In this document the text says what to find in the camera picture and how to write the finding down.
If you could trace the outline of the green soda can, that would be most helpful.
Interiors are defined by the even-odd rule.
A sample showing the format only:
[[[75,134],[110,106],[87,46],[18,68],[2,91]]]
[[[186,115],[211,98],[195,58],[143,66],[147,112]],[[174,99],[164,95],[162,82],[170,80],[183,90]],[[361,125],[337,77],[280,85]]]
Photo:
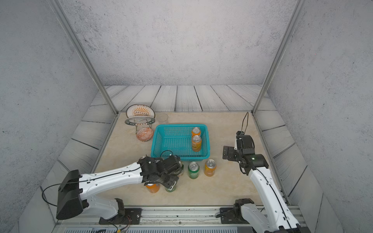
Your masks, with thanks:
[[[170,187],[165,187],[167,192],[174,192],[177,188],[177,184],[172,184]]]
[[[190,162],[188,165],[188,176],[191,179],[197,179],[199,177],[200,167],[197,162]]]

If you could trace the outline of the orange soda can front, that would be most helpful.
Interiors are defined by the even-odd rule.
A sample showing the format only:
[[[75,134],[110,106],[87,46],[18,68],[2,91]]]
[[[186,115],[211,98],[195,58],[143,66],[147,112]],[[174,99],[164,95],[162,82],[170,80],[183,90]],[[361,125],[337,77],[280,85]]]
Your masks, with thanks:
[[[145,185],[145,187],[148,189],[150,193],[157,193],[160,189],[160,185],[157,183],[149,183]]]

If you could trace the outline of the orange soda can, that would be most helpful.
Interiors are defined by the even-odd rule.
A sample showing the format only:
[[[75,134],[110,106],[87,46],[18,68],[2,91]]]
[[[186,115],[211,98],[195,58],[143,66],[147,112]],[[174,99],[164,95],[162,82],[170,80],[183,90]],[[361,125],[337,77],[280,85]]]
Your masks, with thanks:
[[[201,137],[199,135],[193,136],[191,144],[192,144],[192,150],[193,151],[195,151],[195,152],[200,151],[201,148],[202,148],[202,139],[201,139]]]
[[[208,159],[205,162],[204,174],[208,177],[211,177],[215,174],[215,169],[216,169],[216,162],[213,159]]]
[[[192,133],[192,137],[201,136],[201,129],[199,127],[194,127],[191,133]]]
[[[157,183],[149,183],[145,185],[145,187],[148,189],[150,193],[157,193],[160,189],[160,185]]]

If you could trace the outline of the green gold beer can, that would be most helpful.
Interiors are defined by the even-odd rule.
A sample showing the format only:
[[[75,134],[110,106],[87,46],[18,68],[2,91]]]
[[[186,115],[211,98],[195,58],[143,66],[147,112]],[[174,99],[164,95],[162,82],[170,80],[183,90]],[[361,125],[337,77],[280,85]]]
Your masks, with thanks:
[[[180,163],[180,170],[179,170],[179,173],[178,173],[178,177],[182,176],[184,174],[184,164],[182,161],[179,162]]]

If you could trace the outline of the teal plastic basket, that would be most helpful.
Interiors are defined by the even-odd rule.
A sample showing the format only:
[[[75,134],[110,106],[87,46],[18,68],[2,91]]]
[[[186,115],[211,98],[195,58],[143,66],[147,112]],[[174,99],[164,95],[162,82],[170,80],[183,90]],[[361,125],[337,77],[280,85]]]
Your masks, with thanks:
[[[202,147],[200,151],[192,149],[192,129],[201,130]],[[177,155],[182,161],[203,161],[210,157],[208,128],[204,124],[164,124],[154,131],[151,157],[167,158]]]

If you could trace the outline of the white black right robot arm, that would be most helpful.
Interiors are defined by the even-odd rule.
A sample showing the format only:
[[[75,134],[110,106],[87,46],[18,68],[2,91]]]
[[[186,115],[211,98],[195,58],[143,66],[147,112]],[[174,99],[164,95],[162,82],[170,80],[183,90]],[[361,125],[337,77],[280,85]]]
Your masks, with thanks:
[[[250,198],[238,199],[230,211],[216,215],[217,218],[232,216],[238,223],[249,223],[254,233],[309,233],[294,217],[275,185],[269,164],[262,154],[255,153],[254,140],[243,131],[236,133],[233,147],[224,146],[222,158],[237,162],[242,174],[253,182],[266,215]]]

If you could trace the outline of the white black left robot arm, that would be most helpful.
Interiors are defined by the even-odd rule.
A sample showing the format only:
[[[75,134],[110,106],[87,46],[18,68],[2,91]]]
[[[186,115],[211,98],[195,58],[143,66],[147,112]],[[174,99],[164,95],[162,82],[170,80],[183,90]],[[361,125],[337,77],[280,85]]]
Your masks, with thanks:
[[[123,225],[134,218],[126,213],[122,199],[107,200],[97,195],[129,184],[160,184],[172,190],[179,180],[181,169],[177,155],[167,158],[143,156],[128,166],[99,173],[81,174],[79,170],[67,173],[57,190],[56,219],[71,219],[80,214],[100,217],[102,225]]]

